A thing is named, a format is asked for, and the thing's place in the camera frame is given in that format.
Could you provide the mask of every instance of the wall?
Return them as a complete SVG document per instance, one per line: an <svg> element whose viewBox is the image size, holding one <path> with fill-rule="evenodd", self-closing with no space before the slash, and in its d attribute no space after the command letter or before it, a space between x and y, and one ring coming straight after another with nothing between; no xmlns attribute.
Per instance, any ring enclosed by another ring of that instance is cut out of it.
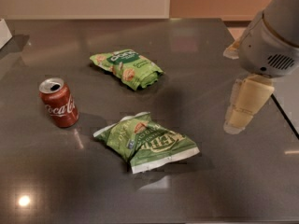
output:
<svg viewBox="0 0 299 224"><path fill-rule="evenodd" d="M250 21L271 0L171 0L170 17Z"/></svg>
<svg viewBox="0 0 299 224"><path fill-rule="evenodd" d="M170 0L0 0L0 18L168 18L169 3Z"/></svg>

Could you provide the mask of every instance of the gray metal tabletop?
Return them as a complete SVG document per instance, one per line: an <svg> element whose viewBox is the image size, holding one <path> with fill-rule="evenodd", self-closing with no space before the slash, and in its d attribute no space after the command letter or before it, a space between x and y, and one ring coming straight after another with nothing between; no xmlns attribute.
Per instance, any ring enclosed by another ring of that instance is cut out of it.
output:
<svg viewBox="0 0 299 224"><path fill-rule="evenodd" d="M222 57L233 38L219 19L7 21L0 50L0 223L298 221L299 142L269 100L239 135L223 130L235 79ZM133 49L165 74L132 91L92 65L95 53ZM56 127L38 96L61 77L78 122ZM201 150L133 175L93 132L149 111ZM19 207L28 195L31 202Z"/></svg>

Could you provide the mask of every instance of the red soda can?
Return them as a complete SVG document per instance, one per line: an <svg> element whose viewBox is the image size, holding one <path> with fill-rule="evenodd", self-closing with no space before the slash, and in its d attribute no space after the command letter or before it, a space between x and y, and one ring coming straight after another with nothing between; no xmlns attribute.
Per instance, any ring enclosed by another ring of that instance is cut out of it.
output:
<svg viewBox="0 0 299 224"><path fill-rule="evenodd" d="M78 120L78 110L68 86L60 78L43 81L39 96L58 127L72 126Z"/></svg>

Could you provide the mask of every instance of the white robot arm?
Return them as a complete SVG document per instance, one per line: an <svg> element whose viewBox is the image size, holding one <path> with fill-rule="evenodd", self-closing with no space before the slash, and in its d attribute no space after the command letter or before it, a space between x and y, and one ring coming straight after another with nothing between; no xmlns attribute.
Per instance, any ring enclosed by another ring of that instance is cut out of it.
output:
<svg viewBox="0 0 299 224"><path fill-rule="evenodd" d="M299 0L273 0L243 35L224 51L248 70L233 87L224 131L243 131L274 91L272 77L290 74L299 64Z"/></svg>

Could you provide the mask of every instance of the green snack bag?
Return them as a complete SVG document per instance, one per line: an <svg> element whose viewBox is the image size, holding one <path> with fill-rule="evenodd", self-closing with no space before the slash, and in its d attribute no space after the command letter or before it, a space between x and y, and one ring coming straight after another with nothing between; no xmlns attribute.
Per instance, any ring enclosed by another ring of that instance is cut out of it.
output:
<svg viewBox="0 0 299 224"><path fill-rule="evenodd" d="M190 138L153 122L147 112L125 117L93 136L130 162L133 174L187 159L200 152Z"/></svg>
<svg viewBox="0 0 299 224"><path fill-rule="evenodd" d="M131 49L96 54L90 59L95 65L112 72L134 91L138 87L144 89L153 84L163 73L159 66Z"/></svg>

